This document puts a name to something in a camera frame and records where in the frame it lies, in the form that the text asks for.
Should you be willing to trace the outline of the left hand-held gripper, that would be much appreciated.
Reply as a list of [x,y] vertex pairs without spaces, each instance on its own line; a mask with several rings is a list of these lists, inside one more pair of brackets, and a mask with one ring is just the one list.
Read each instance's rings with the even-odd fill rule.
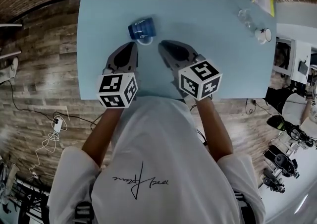
[[106,109],[126,109],[130,106],[138,91],[133,72],[137,67],[138,47],[135,42],[123,44],[108,57],[107,69],[98,77],[97,85],[97,97]]

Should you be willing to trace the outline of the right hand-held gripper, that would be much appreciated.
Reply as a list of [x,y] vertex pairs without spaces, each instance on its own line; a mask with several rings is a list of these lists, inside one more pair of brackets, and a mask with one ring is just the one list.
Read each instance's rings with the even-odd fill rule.
[[161,41],[158,52],[169,69],[176,69],[176,86],[184,97],[191,96],[200,101],[218,91],[222,73],[210,59],[202,55],[195,59],[197,52],[190,45],[179,41]]

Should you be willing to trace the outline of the blue mug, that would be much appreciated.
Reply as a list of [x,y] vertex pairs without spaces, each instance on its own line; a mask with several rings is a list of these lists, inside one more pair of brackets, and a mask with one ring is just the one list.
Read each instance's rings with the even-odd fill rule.
[[157,35],[152,17],[140,19],[128,26],[128,32],[132,40],[140,45],[148,46]]

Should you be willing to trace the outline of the person's left forearm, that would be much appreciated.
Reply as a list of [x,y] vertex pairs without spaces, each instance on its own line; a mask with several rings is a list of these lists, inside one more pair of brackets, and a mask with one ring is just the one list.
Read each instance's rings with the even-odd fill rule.
[[115,128],[124,109],[106,109],[85,141],[82,150],[101,167]]

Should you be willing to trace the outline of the person's right forearm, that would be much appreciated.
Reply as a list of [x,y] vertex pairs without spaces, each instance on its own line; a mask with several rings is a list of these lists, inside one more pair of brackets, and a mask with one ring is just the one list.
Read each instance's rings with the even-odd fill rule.
[[232,141],[212,100],[205,98],[196,101],[196,106],[212,158],[217,162],[221,158],[233,154]]

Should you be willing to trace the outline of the white mug with black print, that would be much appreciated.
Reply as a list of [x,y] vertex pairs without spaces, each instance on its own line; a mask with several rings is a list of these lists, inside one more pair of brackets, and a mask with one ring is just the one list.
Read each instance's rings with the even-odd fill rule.
[[258,42],[263,45],[266,42],[270,42],[272,40],[272,32],[268,28],[256,29],[255,37],[257,38]]

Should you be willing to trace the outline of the clear drinking glass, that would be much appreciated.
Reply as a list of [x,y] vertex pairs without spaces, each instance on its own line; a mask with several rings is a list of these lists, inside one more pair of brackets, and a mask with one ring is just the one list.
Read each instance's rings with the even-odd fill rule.
[[250,10],[248,8],[240,9],[238,12],[238,18],[241,22],[250,22],[252,20]]

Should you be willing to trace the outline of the small clear glass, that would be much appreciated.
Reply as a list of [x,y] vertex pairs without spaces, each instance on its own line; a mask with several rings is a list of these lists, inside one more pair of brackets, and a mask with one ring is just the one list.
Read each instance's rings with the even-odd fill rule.
[[245,21],[245,26],[247,27],[247,29],[254,33],[257,30],[257,26],[256,24],[253,22],[253,20],[246,20]]

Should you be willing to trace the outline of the white power strip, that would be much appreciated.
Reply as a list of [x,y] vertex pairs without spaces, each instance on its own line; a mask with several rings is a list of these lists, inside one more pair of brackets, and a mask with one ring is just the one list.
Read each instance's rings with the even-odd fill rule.
[[60,133],[63,124],[63,118],[61,116],[57,116],[53,119],[53,129],[55,132]]

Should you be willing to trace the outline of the person's white T-shirt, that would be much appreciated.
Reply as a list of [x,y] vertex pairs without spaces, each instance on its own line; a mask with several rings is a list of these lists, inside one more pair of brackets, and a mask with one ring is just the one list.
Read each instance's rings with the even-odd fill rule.
[[265,224],[250,156],[215,161],[185,103],[138,97],[123,110],[101,167],[61,154],[50,224]]

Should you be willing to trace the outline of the black green-trimmed bag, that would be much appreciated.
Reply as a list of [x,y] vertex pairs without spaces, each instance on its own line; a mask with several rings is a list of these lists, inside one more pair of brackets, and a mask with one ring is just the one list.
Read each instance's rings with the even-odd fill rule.
[[275,128],[278,129],[280,131],[284,131],[285,130],[285,121],[283,119],[282,116],[280,115],[273,115],[270,118],[267,119],[266,123]]

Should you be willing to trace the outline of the black metal stand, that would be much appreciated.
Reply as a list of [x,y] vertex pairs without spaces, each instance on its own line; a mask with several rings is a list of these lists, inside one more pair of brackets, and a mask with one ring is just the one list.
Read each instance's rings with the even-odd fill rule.
[[40,180],[20,180],[18,171],[0,161],[0,224],[50,224],[49,193]]

